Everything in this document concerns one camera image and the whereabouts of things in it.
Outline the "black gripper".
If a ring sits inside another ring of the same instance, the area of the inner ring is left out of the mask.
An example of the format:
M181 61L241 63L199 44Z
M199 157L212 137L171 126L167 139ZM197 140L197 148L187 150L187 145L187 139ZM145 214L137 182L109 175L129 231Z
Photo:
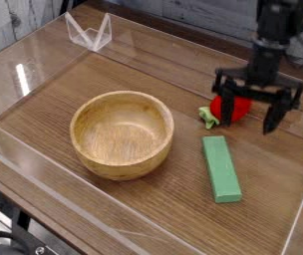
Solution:
M221 98L220 117L224 126L231 125L235 97L270 105L263 121L264 134L274 132L286 114L299 108L303 82L279 74L279 64L287 57L287 48L287 44L255 43L249 60L243 67L215 70L211 90Z

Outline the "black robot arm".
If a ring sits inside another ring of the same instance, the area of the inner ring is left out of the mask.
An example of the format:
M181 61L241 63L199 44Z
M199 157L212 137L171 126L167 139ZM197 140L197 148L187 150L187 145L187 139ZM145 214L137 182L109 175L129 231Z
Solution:
M220 122L231 125L235 99L255 100L270 105L263 120L263 133L278 128L286 114L300 106L303 82L279 74L291 39L303 46L303 0L257 0L256 32L252 54L241 68L219 68L211 90L220 96Z

